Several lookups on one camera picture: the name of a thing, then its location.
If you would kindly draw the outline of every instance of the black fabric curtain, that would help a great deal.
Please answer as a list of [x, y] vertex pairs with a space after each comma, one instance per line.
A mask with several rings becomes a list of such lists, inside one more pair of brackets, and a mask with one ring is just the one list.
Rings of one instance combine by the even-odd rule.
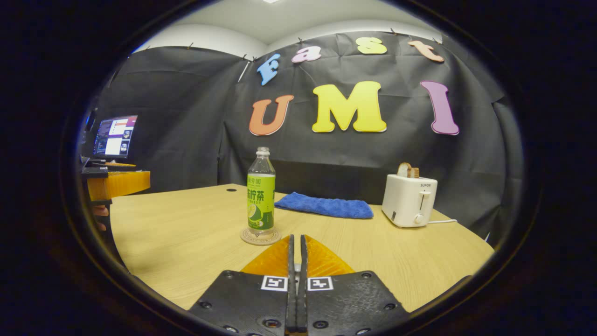
[[[382, 40], [387, 52], [362, 54], [355, 42], [360, 37]], [[422, 56], [410, 41], [431, 45], [444, 62]], [[312, 45], [321, 47], [321, 58], [291, 62]], [[262, 86], [257, 68], [276, 53], [278, 73]], [[361, 81], [381, 84], [378, 101], [387, 130], [357, 132], [355, 114], [346, 131], [336, 124], [330, 133], [314, 133], [313, 89], [334, 84], [348, 98]], [[458, 135], [432, 131], [433, 107], [421, 81], [448, 87]], [[253, 135], [253, 103], [272, 101], [263, 118], [267, 124], [276, 98], [286, 94], [294, 99], [282, 127], [269, 136]], [[256, 62], [199, 48], [151, 48], [130, 56], [98, 105], [87, 154], [100, 120], [139, 115], [128, 161], [151, 171], [146, 192], [246, 184], [257, 147], [268, 146], [280, 192], [381, 204], [386, 175], [409, 162], [422, 177], [438, 180], [434, 208], [482, 238], [491, 233], [492, 245], [518, 211], [524, 161], [512, 106], [482, 64], [447, 36], [438, 44], [383, 32], [338, 33]]]

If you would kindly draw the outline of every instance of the cable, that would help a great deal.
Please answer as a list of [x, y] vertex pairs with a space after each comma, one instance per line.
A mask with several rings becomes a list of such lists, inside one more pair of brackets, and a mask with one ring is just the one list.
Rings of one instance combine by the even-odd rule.
[[450, 223], [450, 222], [457, 222], [457, 220], [456, 219], [449, 219], [447, 221], [433, 221], [433, 222], [427, 222], [427, 223], [431, 224], [431, 223]]

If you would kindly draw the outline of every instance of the microfiber cloth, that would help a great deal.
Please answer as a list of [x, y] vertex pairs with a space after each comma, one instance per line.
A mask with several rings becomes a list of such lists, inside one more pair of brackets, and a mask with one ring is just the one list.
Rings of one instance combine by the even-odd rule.
[[342, 218], [373, 218], [373, 211], [364, 201], [316, 198], [297, 193], [284, 196], [275, 203], [279, 209], [314, 212]]

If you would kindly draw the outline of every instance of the table surface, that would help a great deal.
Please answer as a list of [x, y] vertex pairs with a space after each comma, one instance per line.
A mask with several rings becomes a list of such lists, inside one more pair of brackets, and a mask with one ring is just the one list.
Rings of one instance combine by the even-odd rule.
[[[247, 226], [246, 190], [229, 184], [114, 198], [114, 241], [129, 271], [189, 309], [223, 270], [239, 271], [267, 248], [240, 238]], [[276, 193], [275, 200], [284, 195]], [[474, 274], [493, 253], [490, 245], [457, 222], [399, 228], [380, 205], [371, 208], [372, 219], [276, 209], [275, 227], [282, 237], [294, 235], [296, 263], [300, 235], [307, 234], [355, 271], [374, 271], [407, 311]], [[432, 221], [446, 219], [433, 210]]]

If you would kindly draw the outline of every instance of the hand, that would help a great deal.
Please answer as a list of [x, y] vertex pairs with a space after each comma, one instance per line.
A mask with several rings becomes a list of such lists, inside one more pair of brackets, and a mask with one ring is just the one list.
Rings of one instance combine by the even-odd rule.
[[[93, 214], [95, 216], [108, 216], [110, 215], [110, 213], [108, 212], [108, 209], [106, 208], [105, 205], [96, 205], [94, 207], [92, 207], [93, 209]], [[100, 231], [106, 231], [106, 226], [98, 221], [96, 221], [97, 224], [97, 228]]]

